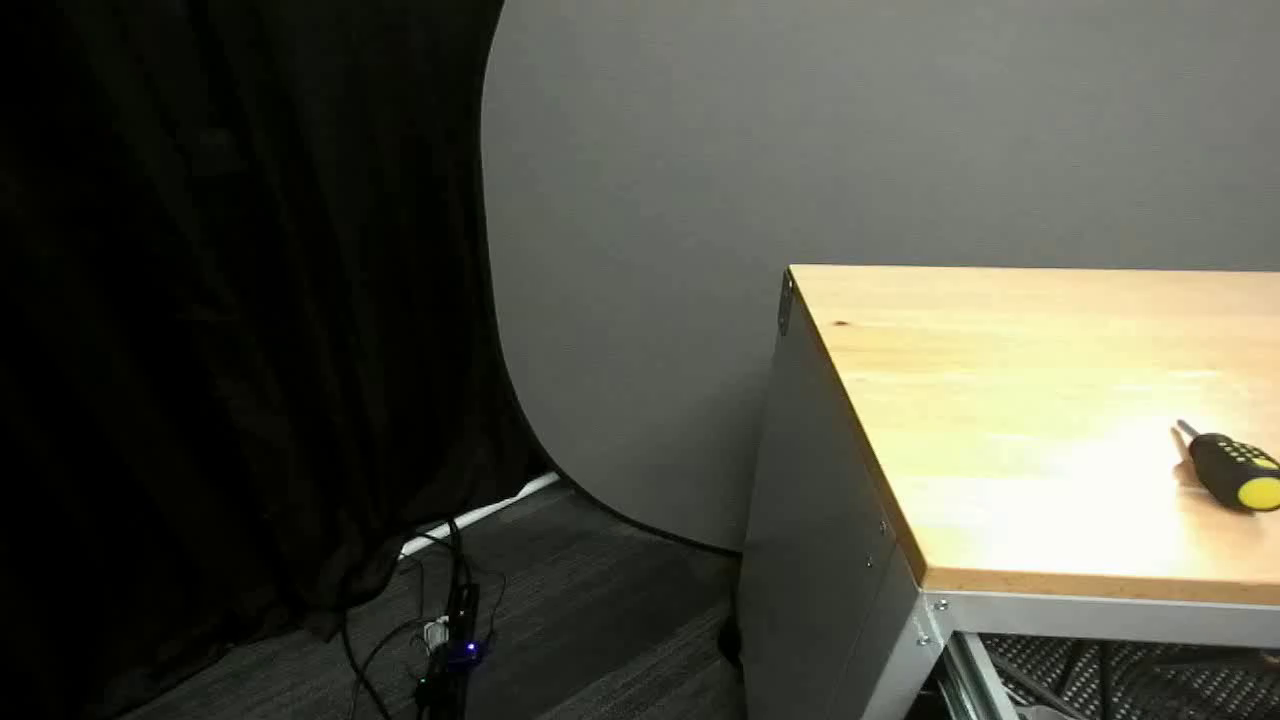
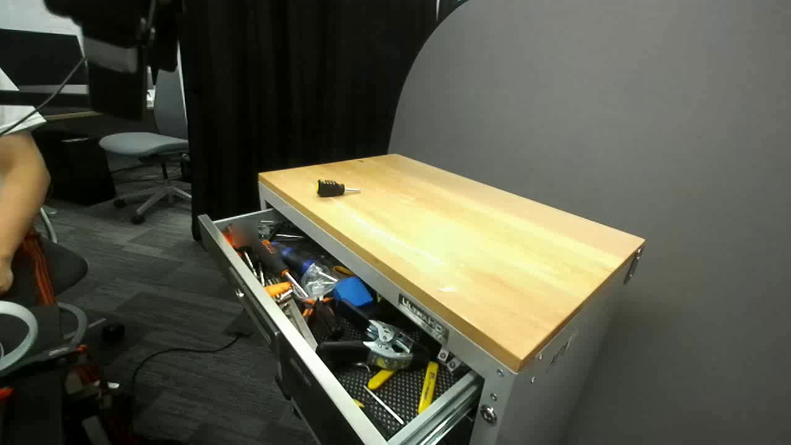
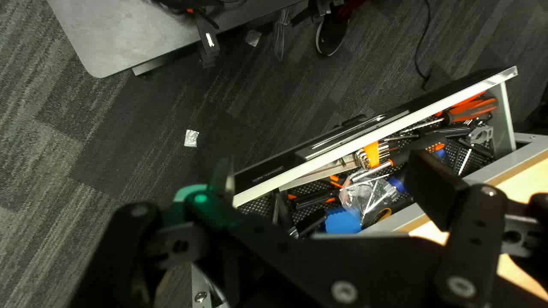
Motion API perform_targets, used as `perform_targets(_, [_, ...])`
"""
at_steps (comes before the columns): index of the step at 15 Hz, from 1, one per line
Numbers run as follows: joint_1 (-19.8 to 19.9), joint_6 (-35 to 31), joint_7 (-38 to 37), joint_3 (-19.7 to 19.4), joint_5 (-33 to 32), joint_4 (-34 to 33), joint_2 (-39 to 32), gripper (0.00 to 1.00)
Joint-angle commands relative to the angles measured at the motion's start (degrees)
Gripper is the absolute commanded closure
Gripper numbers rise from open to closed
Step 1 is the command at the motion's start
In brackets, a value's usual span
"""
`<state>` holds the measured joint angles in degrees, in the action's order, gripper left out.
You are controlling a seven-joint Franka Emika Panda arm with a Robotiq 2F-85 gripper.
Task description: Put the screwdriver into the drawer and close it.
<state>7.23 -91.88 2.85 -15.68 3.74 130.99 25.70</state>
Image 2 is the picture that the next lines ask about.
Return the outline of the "person's forearm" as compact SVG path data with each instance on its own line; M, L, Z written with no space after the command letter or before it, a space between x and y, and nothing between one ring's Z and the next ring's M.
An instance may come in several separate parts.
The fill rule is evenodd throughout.
M31 133L0 138L0 261L11 266L49 187L47 162Z

